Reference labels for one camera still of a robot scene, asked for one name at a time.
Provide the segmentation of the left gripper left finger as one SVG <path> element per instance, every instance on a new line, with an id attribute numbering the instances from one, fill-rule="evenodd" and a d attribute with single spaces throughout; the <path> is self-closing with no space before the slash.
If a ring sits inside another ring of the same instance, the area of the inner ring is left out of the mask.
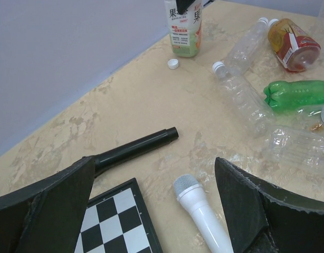
<path id="1" fill-rule="evenodd" d="M 74 252 L 91 188 L 86 157 L 0 197 L 0 252 Z"/>

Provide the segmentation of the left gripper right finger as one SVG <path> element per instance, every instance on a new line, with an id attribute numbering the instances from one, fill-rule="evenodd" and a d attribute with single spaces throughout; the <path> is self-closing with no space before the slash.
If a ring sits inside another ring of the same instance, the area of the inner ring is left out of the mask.
<path id="1" fill-rule="evenodd" d="M 215 177 L 234 252 L 324 252 L 324 202 L 220 157 Z"/>

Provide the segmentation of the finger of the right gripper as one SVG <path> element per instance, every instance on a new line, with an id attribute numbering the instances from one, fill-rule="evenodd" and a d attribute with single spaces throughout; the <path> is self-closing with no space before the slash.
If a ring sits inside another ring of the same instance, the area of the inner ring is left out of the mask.
<path id="1" fill-rule="evenodd" d="M 201 5 L 206 6 L 209 3 L 212 3 L 214 0 L 201 0 Z M 195 0 L 176 0 L 176 6 L 178 10 L 185 10 L 190 7 Z"/>

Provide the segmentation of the white label tea bottle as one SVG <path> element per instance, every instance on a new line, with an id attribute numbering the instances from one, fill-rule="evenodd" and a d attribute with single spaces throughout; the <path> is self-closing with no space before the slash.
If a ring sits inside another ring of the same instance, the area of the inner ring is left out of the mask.
<path id="1" fill-rule="evenodd" d="M 164 1 L 171 49 L 180 57 L 199 53 L 202 39 L 202 1 L 191 1 L 181 14 L 176 1 Z"/>

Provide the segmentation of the white bottle cap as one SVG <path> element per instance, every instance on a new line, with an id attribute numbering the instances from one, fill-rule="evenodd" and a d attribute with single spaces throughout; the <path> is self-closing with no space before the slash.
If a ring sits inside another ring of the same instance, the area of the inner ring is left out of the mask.
<path id="1" fill-rule="evenodd" d="M 177 69 L 179 67 L 179 61 L 178 61 L 178 59 L 170 59 L 167 62 L 167 65 L 168 65 L 169 69 L 175 70 L 175 69 Z"/>

